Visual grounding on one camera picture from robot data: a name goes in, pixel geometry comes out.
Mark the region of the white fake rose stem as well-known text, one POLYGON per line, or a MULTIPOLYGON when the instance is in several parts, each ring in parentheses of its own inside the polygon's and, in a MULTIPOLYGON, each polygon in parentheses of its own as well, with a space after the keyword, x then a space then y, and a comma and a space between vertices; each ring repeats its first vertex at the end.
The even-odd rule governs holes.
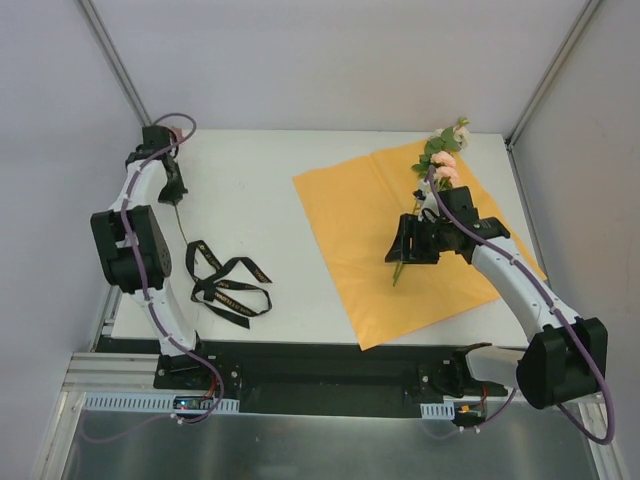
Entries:
POLYGON ((457 121, 444 129, 436 130, 427 140, 424 154, 428 157, 439 152, 459 152, 467 147, 469 130, 467 117, 459 117, 457 121))

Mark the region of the mauve fake rose stem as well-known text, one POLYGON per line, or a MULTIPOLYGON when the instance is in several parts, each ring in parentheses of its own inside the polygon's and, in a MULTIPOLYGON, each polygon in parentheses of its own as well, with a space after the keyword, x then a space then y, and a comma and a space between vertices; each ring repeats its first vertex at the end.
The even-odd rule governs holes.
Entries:
MULTIPOLYGON (((171 133, 172 133, 172 135, 174 137, 174 140, 176 142, 181 142, 184 139, 183 132, 182 132, 181 128, 175 127, 175 126, 170 126, 169 129, 170 129, 170 131, 171 131, 171 133)), ((182 236, 184 244, 187 245, 188 244, 188 239, 187 239, 187 235, 186 235, 186 233, 184 231, 183 222, 181 220, 180 211, 178 209, 178 206, 175 206, 174 210, 175 210, 176 220, 177 220, 177 224, 178 224, 178 228, 179 228, 180 234, 182 236)))

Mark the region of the pink fake rose stem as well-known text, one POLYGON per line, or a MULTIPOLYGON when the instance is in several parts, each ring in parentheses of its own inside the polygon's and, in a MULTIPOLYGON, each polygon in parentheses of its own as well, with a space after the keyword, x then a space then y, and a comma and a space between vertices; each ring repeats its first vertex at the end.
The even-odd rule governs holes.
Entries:
MULTIPOLYGON (((430 184, 431 190, 438 204, 438 212, 431 209, 423 209, 416 211, 414 204, 413 210, 409 213, 419 217, 421 221, 436 222, 437 220, 453 222, 454 213, 450 206, 446 205, 445 200, 450 197, 451 191, 458 186, 459 174, 457 170, 457 161, 451 153, 439 152, 428 158, 426 162, 421 162, 416 167, 417 172, 422 178, 426 178, 430 184)), ((404 264, 394 262, 394 272, 392 276, 392 285, 396 286, 404 268, 407 265, 422 264, 404 264)))

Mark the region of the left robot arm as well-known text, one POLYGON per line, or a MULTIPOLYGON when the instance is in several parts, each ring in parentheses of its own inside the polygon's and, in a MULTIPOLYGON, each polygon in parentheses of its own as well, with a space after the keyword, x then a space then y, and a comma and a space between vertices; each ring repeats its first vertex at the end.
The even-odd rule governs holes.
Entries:
POLYGON ((91 216, 90 225, 105 279, 139 305, 158 339, 158 369, 199 389, 209 382, 212 367, 201 358, 199 335, 173 292, 170 248, 154 211, 178 206, 188 193, 178 151, 172 129, 143 127, 141 144, 125 162, 119 195, 107 210, 91 216))

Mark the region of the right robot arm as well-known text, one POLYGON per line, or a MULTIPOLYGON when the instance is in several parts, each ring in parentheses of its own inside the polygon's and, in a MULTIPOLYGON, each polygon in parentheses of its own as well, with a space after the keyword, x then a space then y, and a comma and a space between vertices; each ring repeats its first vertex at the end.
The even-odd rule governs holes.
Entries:
POLYGON ((608 333, 597 318, 583 319, 527 264, 510 231, 482 218, 467 187, 433 193, 420 181, 416 214, 403 214, 385 260, 435 265, 454 252, 480 272, 519 322, 528 342, 517 351, 477 343, 456 349, 432 376, 434 389, 456 398, 485 382, 518 389, 536 409, 600 392, 608 333))

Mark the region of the orange wrapping paper sheet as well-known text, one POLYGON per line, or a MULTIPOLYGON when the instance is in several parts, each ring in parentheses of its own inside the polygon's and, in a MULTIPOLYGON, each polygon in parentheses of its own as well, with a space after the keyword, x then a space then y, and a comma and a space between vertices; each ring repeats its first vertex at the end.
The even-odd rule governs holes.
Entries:
POLYGON ((436 202, 415 205, 425 147, 378 150, 293 180, 357 342, 368 350, 463 316, 450 344, 522 347, 518 320, 470 264, 472 241, 436 202))

